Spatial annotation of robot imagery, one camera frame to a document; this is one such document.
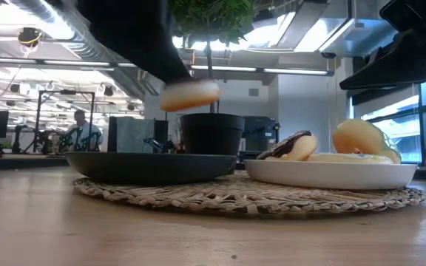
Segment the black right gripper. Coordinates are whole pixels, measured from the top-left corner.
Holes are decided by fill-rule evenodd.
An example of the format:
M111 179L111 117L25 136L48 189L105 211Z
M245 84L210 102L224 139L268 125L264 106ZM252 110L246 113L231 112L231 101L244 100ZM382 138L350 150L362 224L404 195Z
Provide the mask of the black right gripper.
M426 0L390 0L379 15L404 33L396 36L385 54L375 52L368 64L343 80L339 84L343 90L383 89L426 81L426 30L409 30L426 22Z

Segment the small orange glazed donut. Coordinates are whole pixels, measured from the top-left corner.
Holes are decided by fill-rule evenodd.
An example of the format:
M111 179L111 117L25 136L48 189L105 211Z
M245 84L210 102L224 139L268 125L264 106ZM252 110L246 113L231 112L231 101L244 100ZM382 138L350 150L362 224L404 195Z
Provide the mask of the small orange glazed donut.
M160 109L176 112L209 105L219 100L220 88L212 80L187 80L165 85L160 94Z

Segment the large green glazed donut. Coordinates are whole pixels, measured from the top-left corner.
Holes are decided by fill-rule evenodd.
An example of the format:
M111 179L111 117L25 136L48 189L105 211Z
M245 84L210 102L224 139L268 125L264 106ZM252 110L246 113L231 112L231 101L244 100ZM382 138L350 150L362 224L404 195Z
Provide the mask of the large green glazed donut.
M379 155L390 158L395 164L402 162L400 151L389 136L365 120L343 121L334 130L332 140L338 153Z

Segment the large white glazed donut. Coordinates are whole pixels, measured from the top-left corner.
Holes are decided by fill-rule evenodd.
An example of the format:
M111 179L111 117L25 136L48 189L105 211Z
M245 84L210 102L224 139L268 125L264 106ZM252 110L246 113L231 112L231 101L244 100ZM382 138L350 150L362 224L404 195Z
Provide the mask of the large white glazed donut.
M393 164L391 158L373 154L315 153L310 155L307 161L321 163Z

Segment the large chocolate drizzled donut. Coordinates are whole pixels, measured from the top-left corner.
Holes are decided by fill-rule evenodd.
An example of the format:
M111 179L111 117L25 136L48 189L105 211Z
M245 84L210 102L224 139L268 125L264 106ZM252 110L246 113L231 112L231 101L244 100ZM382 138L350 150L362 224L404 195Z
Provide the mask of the large chocolate drizzled donut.
M310 131L298 131L258 155L257 159L304 161L316 151L317 145L317 139Z

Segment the long ceiling light strip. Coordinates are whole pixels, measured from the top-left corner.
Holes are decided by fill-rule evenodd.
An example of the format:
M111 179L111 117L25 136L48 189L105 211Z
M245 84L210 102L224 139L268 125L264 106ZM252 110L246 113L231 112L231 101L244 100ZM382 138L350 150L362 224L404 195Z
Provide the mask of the long ceiling light strip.
M98 61L67 61L67 60L48 60L39 58L0 58L0 64L17 65L50 65L61 67L91 67L91 68L136 68L131 63L117 62L98 62Z
M318 76L332 76L334 72L330 70L316 70L316 69L280 69L280 68L259 68L259 67L246 67L246 66L213 66L213 71L222 72L255 72L255 73L268 73L280 75L318 75Z

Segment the grey panel cabinet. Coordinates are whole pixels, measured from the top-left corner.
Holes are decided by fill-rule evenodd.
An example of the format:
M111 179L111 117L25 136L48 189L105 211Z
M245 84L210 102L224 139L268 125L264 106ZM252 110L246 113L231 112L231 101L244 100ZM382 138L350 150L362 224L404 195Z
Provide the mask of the grey panel cabinet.
M133 117L109 119L106 135L108 152L162 153L167 140L166 120L141 120Z

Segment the person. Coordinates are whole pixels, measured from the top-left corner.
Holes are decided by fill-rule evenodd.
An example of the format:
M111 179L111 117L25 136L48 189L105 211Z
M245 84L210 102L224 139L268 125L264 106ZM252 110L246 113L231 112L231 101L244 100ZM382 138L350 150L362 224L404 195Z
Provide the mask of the person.
M74 113L75 124L71 125L65 136L68 140L67 151L98 151L104 137L95 124L86 120L85 111L77 110Z

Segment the green plant in black pot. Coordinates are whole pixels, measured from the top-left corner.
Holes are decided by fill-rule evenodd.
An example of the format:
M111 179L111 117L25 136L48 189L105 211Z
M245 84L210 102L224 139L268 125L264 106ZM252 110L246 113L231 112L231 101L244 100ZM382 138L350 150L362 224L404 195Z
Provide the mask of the green plant in black pot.
M180 118L182 141L188 154L231 155L237 159L245 120L237 115L219 113L220 89L213 80L213 41L226 46L237 44L253 30L254 0L169 0L176 20L176 32L188 38L188 44L205 41L209 96L200 103L209 104L208 113Z

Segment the black round plate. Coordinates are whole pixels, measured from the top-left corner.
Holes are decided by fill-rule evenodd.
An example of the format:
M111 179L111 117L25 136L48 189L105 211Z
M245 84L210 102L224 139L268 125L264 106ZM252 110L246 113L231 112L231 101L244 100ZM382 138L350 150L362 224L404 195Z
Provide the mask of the black round plate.
M65 154L79 174L122 185L179 185L214 180L234 169L237 158L212 154L74 151Z

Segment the white round plate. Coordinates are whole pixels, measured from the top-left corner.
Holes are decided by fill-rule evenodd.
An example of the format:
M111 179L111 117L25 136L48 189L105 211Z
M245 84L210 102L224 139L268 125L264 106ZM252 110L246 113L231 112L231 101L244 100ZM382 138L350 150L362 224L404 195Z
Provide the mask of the white round plate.
M415 165L246 160L254 180L279 185L341 190L385 190L408 185Z

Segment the black box machine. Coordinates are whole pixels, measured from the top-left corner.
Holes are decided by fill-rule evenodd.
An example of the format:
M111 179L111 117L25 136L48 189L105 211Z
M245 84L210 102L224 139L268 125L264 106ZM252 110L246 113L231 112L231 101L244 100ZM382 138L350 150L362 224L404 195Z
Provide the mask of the black box machine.
M266 151L279 142L280 124L270 117L245 116L240 151Z

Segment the round woven straw mat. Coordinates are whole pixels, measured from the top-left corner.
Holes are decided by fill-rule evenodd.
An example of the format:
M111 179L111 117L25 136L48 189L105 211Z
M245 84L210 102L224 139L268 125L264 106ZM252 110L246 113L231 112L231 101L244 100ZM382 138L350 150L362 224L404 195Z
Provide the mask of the round woven straw mat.
M88 197L148 208L234 214L341 214L385 211L419 205L426 199L417 188L333 190L263 183L246 172L206 183L184 185L108 185L88 177L74 180L75 191Z

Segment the silver ventilation duct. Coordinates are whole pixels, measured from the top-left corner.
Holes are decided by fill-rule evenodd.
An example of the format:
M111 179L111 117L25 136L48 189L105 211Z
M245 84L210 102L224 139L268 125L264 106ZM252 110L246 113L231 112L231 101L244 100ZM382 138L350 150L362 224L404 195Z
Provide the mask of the silver ventilation duct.
M89 32L88 21L76 10L76 0L5 0L8 4L35 16L43 31L88 63L107 62L99 71L113 79L126 94L144 99L159 91L145 79L136 66L125 67L126 60L98 43Z

